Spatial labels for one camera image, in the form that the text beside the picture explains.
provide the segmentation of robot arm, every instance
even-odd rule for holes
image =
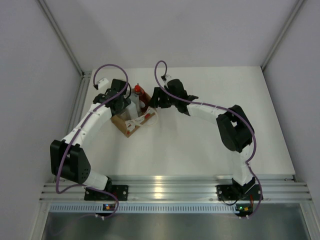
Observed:
[[[123,89],[125,84],[125,81],[113,79],[111,88],[109,88],[105,94],[100,93],[95,97],[89,111],[80,123],[61,141],[54,140],[51,143],[51,172],[54,175],[58,174],[63,154],[73,139],[71,148],[62,167],[61,177],[98,190],[110,191],[112,187],[111,179],[91,169],[84,148],[91,143],[99,128],[104,125],[106,121],[130,104],[130,99],[126,99],[124,94],[122,94],[105,106],[98,108],[101,103],[104,103],[107,99],[113,97]]]
[[[198,98],[197,96],[188,95],[179,79],[167,81],[166,77],[162,76],[161,78],[165,82],[164,88],[169,93],[189,101]],[[246,196],[248,191],[255,185],[255,178],[250,173],[246,163],[246,160],[253,152],[254,146],[249,129],[240,119],[225,110],[177,100],[163,92],[160,87],[154,88],[150,106],[153,108],[175,106],[180,113],[198,117],[217,125],[222,143],[227,149],[234,152],[232,158],[234,165],[232,191],[237,199],[243,199]],[[230,110],[239,114],[250,124],[240,106],[234,105]]]

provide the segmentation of white wall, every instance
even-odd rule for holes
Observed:
[[[308,0],[264,72],[298,177],[320,214],[320,1]]]
[[[0,233],[27,239],[79,75],[35,0],[0,1]]]
[[[85,70],[260,66],[296,0],[48,0]]]

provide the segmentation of bottle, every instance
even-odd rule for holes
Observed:
[[[141,101],[141,111],[144,113],[149,107],[149,101],[147,99],[146,92],[142,87],[140,87],[139,83],[134,86],[133,92],[139,96],[139,100]]]
[[[141,109],[140,109],[140,104],[139,104],[139,96],[132,91],[131,96],[130,96],[130,100],[132,102],[134,102],[135,107],[136,107],[136,111],[138,113],[138,116],[140,117],[141,116]]]
[[[131,120],[138,118],[137,108],[133,101],[131,101],[131,103],[125,108],[125,110],[129,113]]]

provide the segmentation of metal frame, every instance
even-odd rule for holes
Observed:
[[[273,57],[273,55],[275,54],[276,50],[278,49],[280,43],[284,39],[289,27],[292,25],[293,20],[296,18],[296,16],[300,12],[300,10],[302,9],[302,6],[304,5],[304,3],[306,1],[307,0],[296,0],[296,3],[293,6],[292,11],[290,12],[290,14],[289,14],[287,20],[285,21],[285,23],[283,24],[283,27],[281,28],[280,33],[277,35],[277,37],[273,41],[273,44],[272,44],[270,50],[268,51],[268,53],[267,53],[262,65],[261,65],[262,72],[266,69],[268,63],[270,62],[271,58]],[[48,7],[48,4],[46,3],[46,0],[36,0],[36,2],[38,3],[38,5],[40,6],[41,10],[43,11],[44,16],[49,21],[51,27],[54,30],[54,33],[56,34],[56,36],[60,40],[65,52],[70,57],[74,67],[76,68],[76,70],[79,72],[79,74],[81,76],[84,76],[85,75],[85,71],[81,68],[81,66],[79,64],[79,61],[75,57],[75,55],[74,55],[72,49],[70,48],[70,46],[69,46],[64,34],[60,30],[60,28],[59,28],[59,26],[57,24],[57,21],[55,20],[53,14],[51,13],[51,11],[50,11],[50,9]]]
[[[281,29],[281,32],[275,39],[261,66],[262,71],[265,70],[270,59],[278,49],[282,39],[286,35],[289,27],[292,25],[293,20],[301,10],[305,1],[306,0],[297,0],[292,12]],[[46,1],[36,0],[36,2],[39,4],[44,16],[52,26],[74,67],[82,77],[74,99],[73,109],[68,120],[68,125],[66,127],[66,132],[68,133],[81,119],[91,78],[91,71],[85,72],[82,70]],[[299,203],[311,239],[320,239],[320,221],[307,185],[303,182],[295,182],[293,176],[290,175],[262,175],[259,176],[259,178],[261,180],[264,196],[262,204]],[[153,213],[155,209],[153,207],[159,207],[155,212],[158,213],[159,211],[162,211],[166,213],[167,210],[162,210],[162,208],[169,208],[171,210],[168,211],[171,213],[172,208],[173,210],[177,210],[178,208],[181,209],[182,212],[218,213],[219,209],[221,210],[225,205],[218,201],[216,186],[219,184],[229,184],[231,176],[112,176],[112,179],[114,184],[129,186],[128,201],[120,204],[120,212],[145,213],[147,211],[148,213]],[[61,187],[66,187],[70,184],[72,183],[64,180],[60,183]],[[42,238],[48,213],[50,211],[68,212],[73,208],[73,212],[87,213],[88,209],[92,209],[90,207],[101,207],[102,202],[92,203],[84,201],[84,194],[85,189],[81,187],[72,188],[64,194],[56,194],[55,184],[46,183],[39,199],[37,218],[34,222],[29,239],[40,240]],[[233,208],[224,209],[227,211],[234,211]]]
[[[63,35],[63,33],[61,32],[54,16],[52,15],[47,3],[45,0],[36,0],[36,2],[38,3],[38,5],[40,6],[42,12],[44,13],[45,18],[49,21],[54,33],[56,34],[56,36],[58,37],[58,39],[60,40],[65,52],[68,54],[70,60],[72,61],[75,69],[78,71],[78,73],[83,76],[84,75],[84,71],[82,70],[77,58],[75,57],[73,51],[71,50],[65,36]]]
[[[128,201],[120,202],[121,213],[197,213],[230,214],[234,207],[218,201],[216,186],[229,184],[231,176],[113,176],[113,183],[128,185]],[[295,182],[293,177],[261,178],[264,200],[261,204],[300,204],[311,240],[320,239],[320,224],[307,185]],[[62,180],[60,187],[74,184]],[[85,189],[74,187],[57,194],[55,183],[46,183],[39,199],[38,217],[30,240],[40,240],[48,213],[108,213],[103,204],[113,201],[85,201]]]
[[[293,20],[297,17],[298,13],[302,9],[302,6],[306,0],[297,0],[291,13],[289,14],[287,20],[285,21],[280,33],[278,36],[275,38],[272,47],[270,48],[269,52],[266,55],[266,58],[264,59],[262,65],[261,65],[261,70],[262,72],[266,69],[267,65],[269,64],[271,58],[274,56],[276,50],[278,49],[280,43],[284,39],[286,33],[288,32],[289,27],[292,25]]]

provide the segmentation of small box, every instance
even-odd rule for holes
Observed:
[[[151,97],[146,94],[146,98],[148,99],[148,101],[150,101]],[[139,124],[145,124],[152,116],[155,115],[155,109],[153,109],[152,107],[148,107],[148,109],[142,113],[142,115],[140,117],[138,117],[136,119],[136,121]],[[138,130],[138,128],[140,128],[139,126],[136,126],[134,123],[132,122],[126,122],[124,120],[122,120],[120,117],[118,117],[117,115],[114,115],[111,118],[111,122],[128,138],[130,137],[135,131]]]

